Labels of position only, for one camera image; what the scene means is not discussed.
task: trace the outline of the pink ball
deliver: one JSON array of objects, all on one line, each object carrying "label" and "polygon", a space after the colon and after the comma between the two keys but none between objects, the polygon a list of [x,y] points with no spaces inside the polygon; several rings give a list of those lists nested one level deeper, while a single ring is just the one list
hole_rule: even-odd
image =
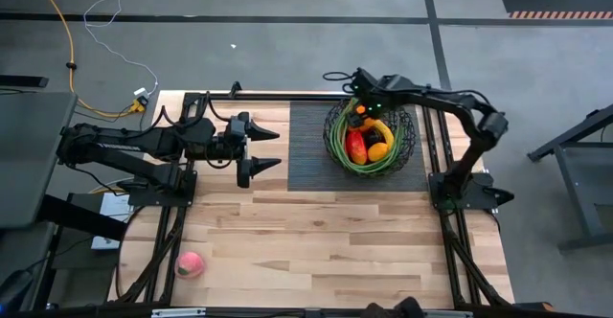
[{"label": "pink ball", "polygon": [[204,272],[204,261],[195,252],[185,252],[176,259],[174,274],[181,279],[192,279]]}]

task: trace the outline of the gray mat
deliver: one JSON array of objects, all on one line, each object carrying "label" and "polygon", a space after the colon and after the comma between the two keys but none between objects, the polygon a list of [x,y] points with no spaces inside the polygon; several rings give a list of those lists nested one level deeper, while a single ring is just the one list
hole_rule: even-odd
[{"label": "gray mat", "polygon": [[402,170],[372,179],[349,174],[329,158],[322,134],[324,120],[333,103],[292,102],[290,106],[287,183],[290,191],[427,191],[418,118],[414,106],[406,108],[413,118],[417,134],[413,155]]}]

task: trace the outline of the gray concrete floor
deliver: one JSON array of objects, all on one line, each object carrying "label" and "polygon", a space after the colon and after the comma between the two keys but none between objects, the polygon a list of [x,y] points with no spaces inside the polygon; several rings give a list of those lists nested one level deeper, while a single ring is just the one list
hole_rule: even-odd
[{"label": "gray concrete floor", "polygon": [[[83,12],[97,0],[57,1],[67,12]],[[425,16],[423,0],[122,1],[127,13]],[[439,17],[505,17],[500,0],[435,3]],[[2,10],[53,11],[46,0],[0,0]],[[101,5],[97,11],[113,12],[115,6]],[[151,87],[145,70],[96,45],[81,23],[71,23],[71,30],[79,65],[76,87],[87,102],[120,110],[132,91]],[[533,164],[525,154],[613,101],[612,30],[442,27],[441,32],[452,87],[481,90],[508,112],[510,132],[486,155],[486,164],[496,185],[516,195],[500,214],[516,301],[547,301],[562,311],[610,315],[613,248],[558,253],[557,243],[580,235],[579,224],[555,159]],[[438,84],[427,26],[117,23],[97,34],[128,58],[149,65],[161,89],[229,88],[240,80],[251,89],[330,90],[339,87],[320,80],[323,72],[349,72],[358,65],[378,75],[401,73]],[[0,22],[0,52],[0,72],[43,75],[51,80],[47,90],[68,89],[68,44],[60,23]],[[74,120],[87,121],[81,116]],[[137,117],[116,123],[137,125]],[[613,131],[605,138],[611,140],[610,135]],[[125,176],[100,166],[86,168],[103,181]],[[57,168],[49,191],[65,196],[96,186],[82,174]]]}]

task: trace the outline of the green rope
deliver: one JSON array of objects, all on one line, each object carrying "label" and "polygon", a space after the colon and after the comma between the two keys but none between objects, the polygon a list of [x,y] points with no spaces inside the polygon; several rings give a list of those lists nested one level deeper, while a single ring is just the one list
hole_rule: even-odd
[{"label": "green rope", "polygon": [[400,152],[402,144],[401,135],[404,126],[398,125],[397,130],[394,133],[394,144],[392,145],[392,150],[389,151],[383,159],[369,165],[357,165],[349,158],[349,155],[345,151],[345,142],[347,139],[346,135],[348,127],[347,115],[353,109],[356,103],[357,100],[352,99],[332,125],[329,135],[330,149],[332,150],[332,153],[336,155],[336,158],[338,158],[341,164],[343,164],[343,166],[357,173],[370,174],[386,170],[390,165],[394,163]]}]

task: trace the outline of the wooden tabletop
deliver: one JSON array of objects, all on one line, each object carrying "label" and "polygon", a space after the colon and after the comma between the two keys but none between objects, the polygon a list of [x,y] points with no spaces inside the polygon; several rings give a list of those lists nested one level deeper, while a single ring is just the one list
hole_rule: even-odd
[{"label": "wooden tabletop", "polygon": [[[177,120],[185,93],[161,91],[155,115],[164,105]],[[207,270],[197,279],[176,279],[174,306],[362,308],[376,302],[393,307],[414,296],[425,308],[453,307],[441,225],[428,193],[288,192],[289,102],[215,102],[215,107],[225,116],[249,111],[258,125],[278,132],[276,140],[250,143],[249,153],[283,161],[256,176],[250,189],[237,187],[236,166],[214,170],[196,162],[198,185],[181,252],[200,254]],[[224,125],[209,114],[217,128]],[[419,107],[418,116],[430,172]],[[436,114],[432,117],[443,154]],[[446,119],[458,159],[468,138],[454,116]],[[440,163],[444,169],[442,157]],[[474,170],[482,169],[480,162]],[[159,214],[159,208],[145,208],[128,229],[120,261],[122,290],[151,257]],[[474,260],[512,302],[494,220],[477,211],[465,211],[465,218]],[[160,269],[158,293],[166,264]],[[468,300],[465,270],[458,269]]]}]

